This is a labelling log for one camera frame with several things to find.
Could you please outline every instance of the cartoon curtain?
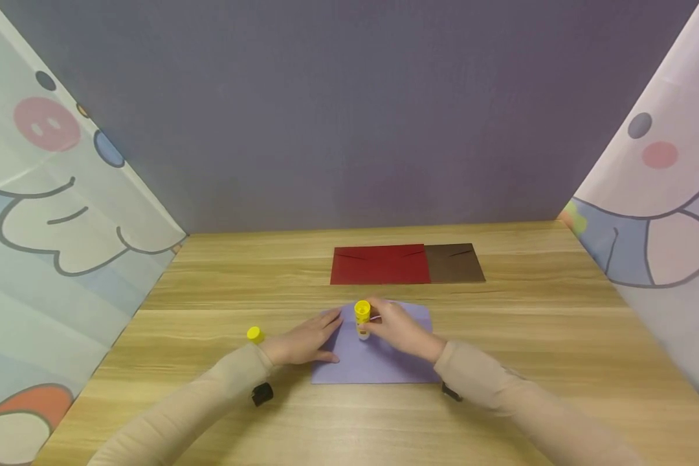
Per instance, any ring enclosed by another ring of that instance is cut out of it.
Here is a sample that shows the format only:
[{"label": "cartoon curtain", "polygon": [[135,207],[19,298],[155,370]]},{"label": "cartoon curtain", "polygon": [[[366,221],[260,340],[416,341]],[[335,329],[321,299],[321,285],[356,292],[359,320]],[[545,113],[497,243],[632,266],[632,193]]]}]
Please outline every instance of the cartoon curtain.
[{"label": "cartoon curtain", "polygon": [[183,239],[0,12],[0,465],[34,459]]},{"label": "cartoon curtain", "polygon": [[699,392],[699,5],[561,218]]}]

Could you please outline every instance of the brown paper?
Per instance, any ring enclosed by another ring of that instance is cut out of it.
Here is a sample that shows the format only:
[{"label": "brown paper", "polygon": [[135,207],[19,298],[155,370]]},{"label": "brown paper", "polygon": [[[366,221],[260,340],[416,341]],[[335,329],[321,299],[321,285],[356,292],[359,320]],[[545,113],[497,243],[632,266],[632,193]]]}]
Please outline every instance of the brown paper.
[{"label": "brown paper", "polygon": [[476,283],[485,274],[471,244],[425,245],[432,283]]}]

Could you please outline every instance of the sleeve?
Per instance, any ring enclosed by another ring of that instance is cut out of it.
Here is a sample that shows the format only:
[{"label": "sleeve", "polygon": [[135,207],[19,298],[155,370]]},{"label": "sleeve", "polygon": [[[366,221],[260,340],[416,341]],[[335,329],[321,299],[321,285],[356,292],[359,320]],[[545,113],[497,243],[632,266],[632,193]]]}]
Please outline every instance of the sleeve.
[{"label": "sleeve", "polygon": [[435,371],[466,401],[511,418],[556,466],[644,464],[608,427],[502,367],[471,344],[448,342]]},{"label": "sleeve", "polygon": [[271,370],[271,361],[256,345],[233,351],[122,427],[89,466],[172,465],[214,421],[247,399]]}]

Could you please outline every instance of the purple paper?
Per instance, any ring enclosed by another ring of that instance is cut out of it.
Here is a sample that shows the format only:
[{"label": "purple paper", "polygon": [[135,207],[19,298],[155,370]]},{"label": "purple paper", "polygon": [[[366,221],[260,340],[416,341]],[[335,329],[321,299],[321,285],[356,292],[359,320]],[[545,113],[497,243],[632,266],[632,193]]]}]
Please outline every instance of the purple paper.
[{"label": "purple paper", "polygon": [[[399,303],[422,327],[432,332],[430,313],[423,305]],[[384,340],[370,335],[358,338],[354,303],[342,307],[344,322],[324,344],[340,361],[315,362],[311,382],[324,383],[436,383],[432,364],[394,349]]]}]

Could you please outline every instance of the wood grain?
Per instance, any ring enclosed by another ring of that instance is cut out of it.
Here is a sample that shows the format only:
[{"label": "wood grain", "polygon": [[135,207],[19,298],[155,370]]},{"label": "wood grain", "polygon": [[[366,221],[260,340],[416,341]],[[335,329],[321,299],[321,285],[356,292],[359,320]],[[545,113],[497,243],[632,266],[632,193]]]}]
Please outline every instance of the wood grain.
[{"label": "wood grain", "polygon": [[[486,283],[329,285],[334,246],[472,242]],[[245,343],[362,296],[427,305],[434,329],[620,431],[653,465],[699,465],[699,397],[560,222],[196,235],[104,359],[36,465],[84,464],[125,422]],[[286,368],[180,465],[540,465],[502,419],[432,384],[311,386]]]}]

